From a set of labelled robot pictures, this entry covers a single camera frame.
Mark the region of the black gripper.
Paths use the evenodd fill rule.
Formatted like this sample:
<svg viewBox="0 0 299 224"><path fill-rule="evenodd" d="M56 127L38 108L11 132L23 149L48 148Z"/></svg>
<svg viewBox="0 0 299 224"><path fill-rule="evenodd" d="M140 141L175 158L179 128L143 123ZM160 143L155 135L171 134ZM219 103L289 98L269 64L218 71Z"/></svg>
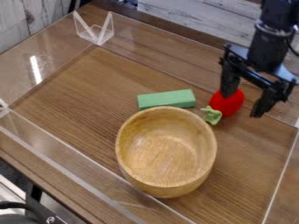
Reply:
<svg viewBox="0 0 299 224"><path fill-rule="evenodd" d="M258 68L249 60L249 49L245 46L226 44L219 64L222 66L221 93L225 98L237 93L241 79L263 90L254 104L251 117L262 117L278 102L286 102L295 86L299 85L299 77L291 73L285 64L278 65L273 70Z"/></svg>

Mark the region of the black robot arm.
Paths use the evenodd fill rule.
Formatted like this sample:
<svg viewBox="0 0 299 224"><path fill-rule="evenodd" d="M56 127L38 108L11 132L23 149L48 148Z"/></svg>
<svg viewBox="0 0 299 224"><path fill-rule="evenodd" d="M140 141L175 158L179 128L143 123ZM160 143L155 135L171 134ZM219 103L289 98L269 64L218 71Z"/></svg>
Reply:
<svg viewBox="0 0 299 224"><path fill-rule="evenodd" d="M293 48L299 26L299 0L262 0L261 10L250 48L226 44L219 61L219 91L225 98L237 93L241 79L262 89L251 117L262 117L278 102L286 102L299 85L299 78L285 66L289 52L299 57L299 52Z"/></svg>

